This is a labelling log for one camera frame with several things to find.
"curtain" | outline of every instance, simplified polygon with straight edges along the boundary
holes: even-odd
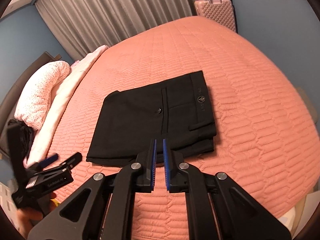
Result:
[[[41,17],[74,59],[160,24],[195,15],[195,0],[37,0]]]

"silver bolt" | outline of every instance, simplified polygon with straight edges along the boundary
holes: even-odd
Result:
[[[221,180],[224,180],[224,179],[227,178],[227,175],[226,175],[224,172],[219,172],[219,173],[217,174],[217,178],[218,178],[218,179],[221,179]]]
[[[103,178],[103,174],[102,173],[96,173],[93,176],[94,180],[102,180],[102,178]]]
[[[186,170],[187,168],[189,168],[189,164],[188,163],[180,163],[179,168],[182,170]]]
[[[141,164],[140,163],[132,163],[131,164],[131,168],[134,170],[140,169],[141,168]]]

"folded black pants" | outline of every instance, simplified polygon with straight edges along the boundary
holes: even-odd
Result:
[[[103,101],[87,162],[123,167],[167,138],[184,157],[213,151],[216,127],[203,72],[115,91]],[[163,162],[162,140],[157,162]]]

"headboard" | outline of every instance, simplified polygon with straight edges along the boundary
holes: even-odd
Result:
[[[0,154],[4,155],[5,157],[9,157],[7,144],[7,123],[10,119],[13,119],[18,99],[25,84],[33,75],[33,73],[36,72],[41,66],[56,60],[57,59],[45,51],[22,73],[2,101],[0,105]]]

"suitcase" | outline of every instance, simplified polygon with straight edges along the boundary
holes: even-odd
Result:
[[[196,12],[236,32],[236,19],[231,0],[196,0]]]

